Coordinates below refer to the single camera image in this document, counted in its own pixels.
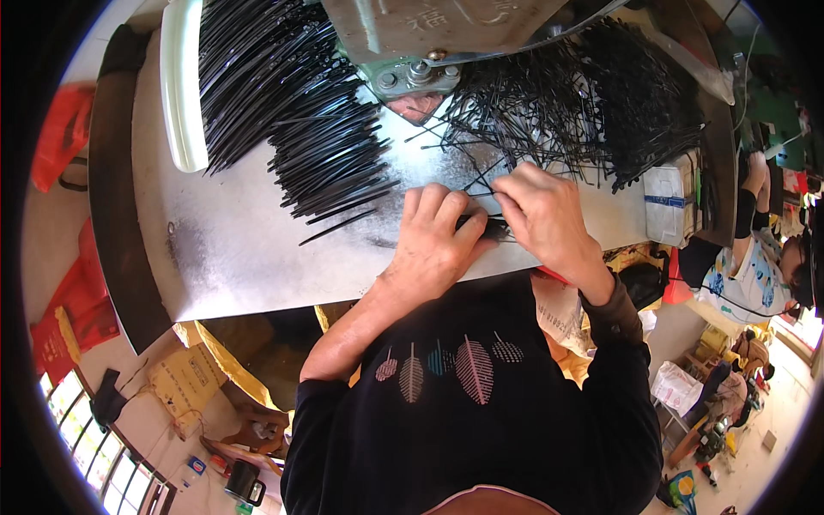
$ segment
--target black armband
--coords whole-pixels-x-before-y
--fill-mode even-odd
[[[750,190],[738,190],[738,209],[735,213],[735,239],[752,234],[752,215],[756,212],[756,196]]]

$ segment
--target pink leaf print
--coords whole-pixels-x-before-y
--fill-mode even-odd
[[[492,344],[492,354],[494,354],[496,358],[506,363],[520,363],[523,361],[523,351],[520,350],[517,345],[501,340],[497,331],[492,332],[495,333],[495,338],[498,339],[498,341]]]
[[[400,369],[400,393],[403,394],[406,402],[415,402],[420,396],[420,391],[424,386],[424,367],[420,360],[414,356],[414,342],[410,350],[410,356],[404,361],[404,366]]]
[[[378,381],[385,381],[395,375],[395,370],[398,369],[398,360],[392,358],[392,347],[389,348],[389,353],[386,355],[386,361],[381,363],[375,371],[375,379]]]
[[[466,335],[464,340],[458,347],[455,374],[469,397],[484,405],[489,402],[489,396],[492,395],[492,360],[480,343],[470,340]]]

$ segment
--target floor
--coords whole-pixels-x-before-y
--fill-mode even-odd
[[[733,430],[738,445],[737,457],[728,460],[729,468],[724,465],[725,456],[717,456],[710,462],[718,475],[719,487],[710,486],[695,468],[691,456],[681,462],[679,470],[664,471],[673,477],[691,467],[697,487],[695,505],[702,515],[721,513],[730,505],[735,505],[739,513],[751,509],[781,465],[807,412],[813,385],[809,367],[777,340],[770,346],[770,361],[775,365],[775,375],[770,380],[771,392],[765,396],[764,409],[754,411],[746,427]],[[777,437],[772,452],[761,445],[767,431]],[[657,499],[653,499],[642,512],[643,515],[659,513],[674,512]]]

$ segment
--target black mug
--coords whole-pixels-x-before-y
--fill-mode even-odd
[[[260,503],[263,502],[263,496],[266,494],[266,485],[257,479],[259,473],[260,469],[248,461],[235,460],[232,473],[229,475],[229,481],[223,491],[239,501],[252,506],[260,506]],[[257,499],[252,500],[252,489],[255,484],[260,485],[260,492]]]

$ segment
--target leaf print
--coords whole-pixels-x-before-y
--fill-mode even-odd
[[[398,360],[392,357],[392,347],[390,346],[389,352],[386,354],[386,361],[378,365],[377,370],[375,371],[375,379],[383,382],[394,376],[395,370],[397,369]]]
[[[406,402],[415,402],[420,396],[420,391],[424,386],[424,368],[420,360],[414,356],[414,342],[410,350],[410,356],[404,361],[404,366],[400,369],[400,393],[403,394]]]
[[[517,345],[502,341],[497,331],[492,332],[495,333],[495,338],[498,339],[492,344],[492,354],[496,358],[506,363],[520,363],[523,361],[523,351]]]
[[[470,340],[467,335],[464,335],[464,340],[458,347],[455,374],[467,395],[478,404],[484,405],[489,402],[489,396],[492,395],[492,360],[479,342]]]
[[[439,339],[438,348],[429,353],[429,356],[426,358],[426,363],[429,371],[440,377],[443,373],[449,372],[452,370],[452,367],[455,366],[455,356],[448,350],[441,349],[441,340]]]

